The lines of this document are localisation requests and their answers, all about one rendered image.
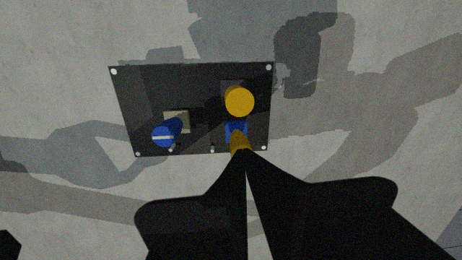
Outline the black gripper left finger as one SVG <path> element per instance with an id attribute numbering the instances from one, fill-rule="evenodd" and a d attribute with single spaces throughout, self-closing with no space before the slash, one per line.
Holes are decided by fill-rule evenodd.
<path id="1" fill-rule="evenodd" d="M 233 259 L 248 260 L 243 149 L 204 194 L 149 201 L 134 214 L 134 224 L 148 251 L 153 243 L 227 236 Z"/>

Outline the black circuit board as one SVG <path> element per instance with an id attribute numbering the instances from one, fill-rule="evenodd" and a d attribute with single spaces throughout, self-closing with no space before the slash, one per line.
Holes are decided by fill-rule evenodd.
<path id="1" fill-rule="evenodd" d="M 135 157 L 267 150 L 273 61 L 108 69 Z"/>

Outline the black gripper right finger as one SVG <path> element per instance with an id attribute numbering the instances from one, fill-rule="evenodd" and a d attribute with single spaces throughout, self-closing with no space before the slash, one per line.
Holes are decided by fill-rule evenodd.
<path id="1" fill-rule="evenodd" d="M 306 183 L 254 151 L 243 149 L 245 172 L 273 260 L 300 260 L 306 217 L 311 212 L 386 203 L 398 186 L 379 176 Z"/>

